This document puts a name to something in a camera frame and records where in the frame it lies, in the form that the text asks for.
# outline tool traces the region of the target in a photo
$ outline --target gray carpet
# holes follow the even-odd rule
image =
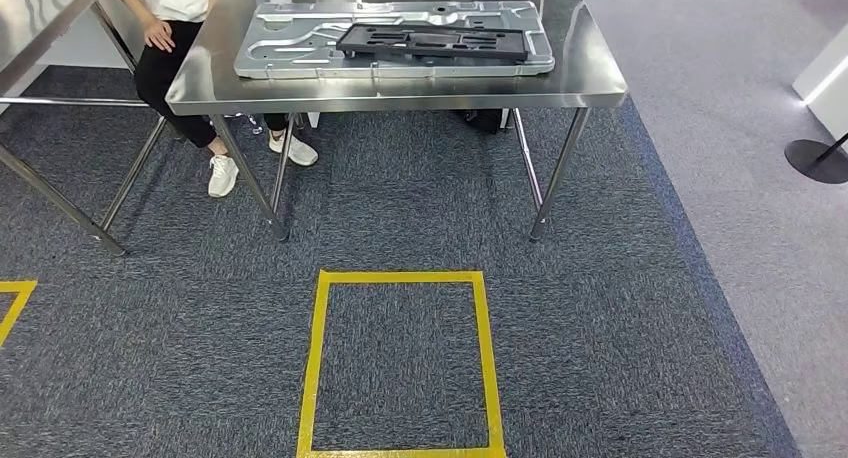
[[[848,457],[848,187],[789,166],[833,143],[790,84],[848,0],[586,0],[805,458]]]
[[[131,93],[121,72],[58,68],[31,92]],[[568,116],[525,116],[547,176]],[[284,193],[287,244],[243,183],[208,198],[206,156],[170,137],[115,224],[126,259],[0,169],[0,277],[39,280],[0,350],[4,458],[293,456],[320,268],[482,270],[510,457],[768,455],[617,114],[590,118],[535,245],[512,135],[447,112],[321,120],[304,132],[320,160]],[[99,216],[153,122],[14,107],[0,140]],[[270,187],[276,156],[233,126]],[[466,291],[331,292],[316,449],[486,442]]]

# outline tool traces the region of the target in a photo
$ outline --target yellow tape square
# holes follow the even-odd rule
[[[480,342],[480,361],[483,369],[483,397],[486,406],[486,423],[489,429],[489,446],[485,448],[449,448],[427,450],[349,450],[315,451],[312,449],[315,407],[318,403],[318,375],[321,369],[321,352],[324,346],[324,324],[327,301],[332,284],[350,283],[471,283],[474,295],[474,314],[477,319],[477,337]],[[303,405],[300,410],[300,428],[297,437],[297,458],[506,458],[501,423],[501,405],[498,399],[498,381],[495,375],[495,354],[492,349],[492,332],[489,325],[489,308],[481,271],[434,272],[328,272],[318,275],[315,293],[315,311],[312,316],[312,337],[306,378],[303,385]]]
[[[3,316],[3,321],[0,321],[0,346],[3,346],[9,332],[12,331],[12,326],[21,314],[21,310],[24,309],[35,285],[35,281],[0,281],[0,293],[15,293],[12,306]]]

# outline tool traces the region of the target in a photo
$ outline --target aluminum plate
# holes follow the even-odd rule
[[[518,64],[404,55],[348,58],[335,46],[353,23],[522,30],[529,56]],[[264,3],[254,12],[234,68],[254,79],[518,76],[551,71],[554,56],[529,1]]]

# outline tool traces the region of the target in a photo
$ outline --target blue carpet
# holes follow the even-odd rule
[[[52,68],[31,92],[128,81]],[[321,158],[284,190],[286,244],[243,183],[208,198],[208,158],[170,137],[115,224],[126,259],[0,169],[0,276],[39,280],[0,350],[3,456],[293,456],[321,268],[482,270],[510,457],[792,456],[633,113],[593,113],[538,244],[516,139],[448,112],[322,116],[303,132]],[[570,114],[524,114],[547,176]],[[153,122],[19,106],[0,140],[99,216]],[[270,187],[276,156],[232,126]],[[466,292],[331,293],[316,448],[487,441]]]

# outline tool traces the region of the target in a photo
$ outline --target black plastic tray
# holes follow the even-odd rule
[[[354,23],[336,43],[347,55],[398,55],[495,58],[525,61],[529,55],[521,30],[435,25]]]

